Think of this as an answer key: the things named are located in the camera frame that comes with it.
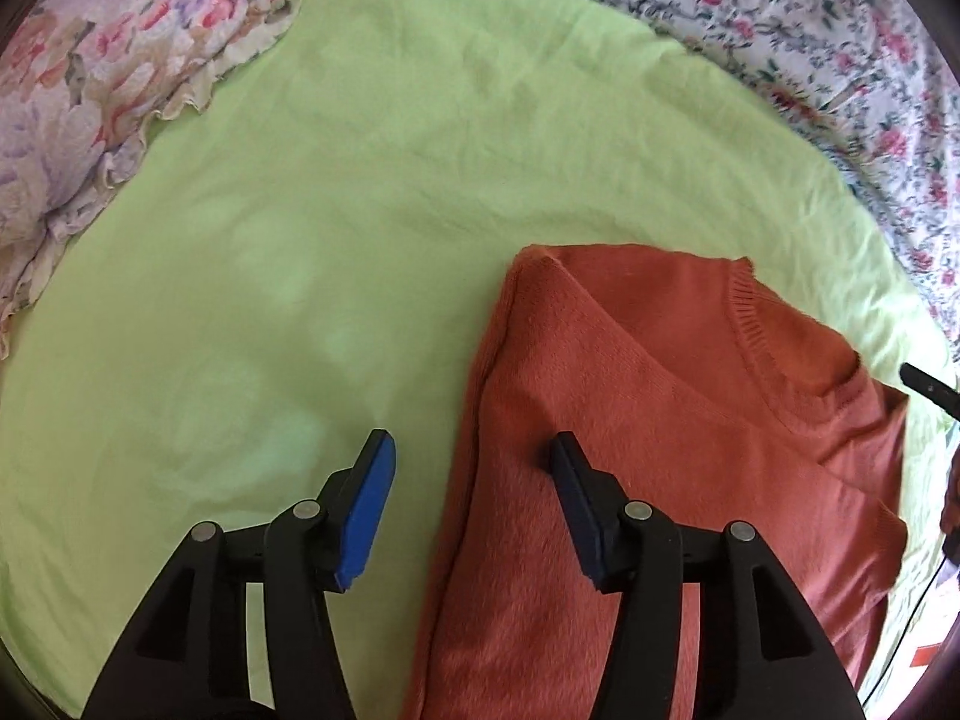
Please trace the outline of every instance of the blue gripper pad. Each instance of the blue gripper pad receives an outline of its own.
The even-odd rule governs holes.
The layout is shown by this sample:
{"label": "blue gripper pad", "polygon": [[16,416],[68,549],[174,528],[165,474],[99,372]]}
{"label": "blue gripper pad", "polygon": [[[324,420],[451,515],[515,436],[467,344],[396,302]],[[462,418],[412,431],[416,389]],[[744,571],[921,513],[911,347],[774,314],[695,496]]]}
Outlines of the blue gripper pad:
{"label": "blue gripper pad", "polygon": [[394,439],[385,430],[374,430],[341,491],[341,495],[352,498],[341,530],[340,563],[333,575],[341,592],[349,589],[367,567],[396,470]]}
{"label": "blue gripper pad", "polygon": [[563,518],[573,538],[580,570],[594,583],[606,577],[603,529],[594,515],[582,477],[592,473],[571,434],[560,433],[550,442],[550,474],[560,498]]}

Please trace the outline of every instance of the wrinkled fabric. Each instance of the wrinkled fabric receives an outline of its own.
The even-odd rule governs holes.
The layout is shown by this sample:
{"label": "wrinkled fabric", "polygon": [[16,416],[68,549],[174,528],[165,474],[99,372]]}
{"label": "wrinkled fabric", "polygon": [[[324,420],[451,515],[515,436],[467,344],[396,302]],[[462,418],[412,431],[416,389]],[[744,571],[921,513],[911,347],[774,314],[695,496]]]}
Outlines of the wrinkled fabric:
{"label": "wrinkled fabric", "polygon": [[[527,247],[464,400],[402,720],[590,716],[620,598],[575,557],[547,473],[560,431],[677,523],[755,525],[860,684],[906,543],[906,396],[748,260]],[[693,714],[698,596],[683,591],[673,720]]]}
{"label": "wrinkled fabric", "polygon": [[137,171],[150,117],[203,109],[294,0],[39,0],[0,56],[0,358],[11,316]]}
{"label": "wrinkled fabric", "polygon": [[[72,716],[194,523],[269,521],[383,426],[397,478],[330,615],[358,717],[397,720],[469,362],[531,241],[747,256],[872,376],[949,376],[829,161],[642,23],[588,0],[304,0],[298,20],[162,124],[0,370],[0,637]],[[943,422],[911,398],[877,671],[939,565]]]}
{"label": "wrinkled fabric", "polygon": [[596,0],[733,73],[827,153],[960,359],[960,93],[906,0]]}

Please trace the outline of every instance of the pillowcase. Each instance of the pillowcase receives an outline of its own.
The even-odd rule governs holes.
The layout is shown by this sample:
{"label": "pillowcase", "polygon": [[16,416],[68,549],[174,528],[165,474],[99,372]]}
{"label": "pillowcase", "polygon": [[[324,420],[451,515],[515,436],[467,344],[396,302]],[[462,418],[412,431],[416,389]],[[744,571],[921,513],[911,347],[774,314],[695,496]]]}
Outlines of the pillowcase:
{"label": "pillowcase", "polygon": [[11,316],[137,171],[150,117],[208,105],[295,0],[39,0],[0,55],[0,359]]}

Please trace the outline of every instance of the sweater collar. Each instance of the sweater collar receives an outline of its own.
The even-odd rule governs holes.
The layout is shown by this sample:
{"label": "sweater collar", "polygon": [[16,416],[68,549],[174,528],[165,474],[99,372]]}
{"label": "sweater collar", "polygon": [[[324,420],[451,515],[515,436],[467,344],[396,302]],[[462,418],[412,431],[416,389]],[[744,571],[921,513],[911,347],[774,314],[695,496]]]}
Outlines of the sweater collar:
{"label": "sweater collar", "polygon": [[730,264],[728,302],[737,343],[747,370],[757,382],[767,405],[791,430],[822,429],[842,415],[848,405],[870,386],[870,375],[857,357],[856,368],[846,381],[823,395],[805,391],[788,378],[776,363],[766,332],[757,315],[754,267],[742,258]]}

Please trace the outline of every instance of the green bed sheet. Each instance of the green bed sheet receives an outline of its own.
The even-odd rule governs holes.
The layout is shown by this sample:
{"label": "green bed sheet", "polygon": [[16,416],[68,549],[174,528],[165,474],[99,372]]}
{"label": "green bed sheet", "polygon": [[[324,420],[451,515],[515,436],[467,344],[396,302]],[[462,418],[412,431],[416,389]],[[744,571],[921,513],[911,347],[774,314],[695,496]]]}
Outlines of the green bed sheet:
{"label": "green bed sheet", "polygon": [[[359,715],[395,717],[467,369],[530,242],[746,255],[878,377],[949,375],[827,159],[589,1],[304,0],[208,113],[153,140],[3,370],[0,635],[75,715],[193,523],[269,520],[384,427],[394,492],[367,574],[330,605]],[[945,427],[911,404],[911,541],[877,662],[936,560]]]}

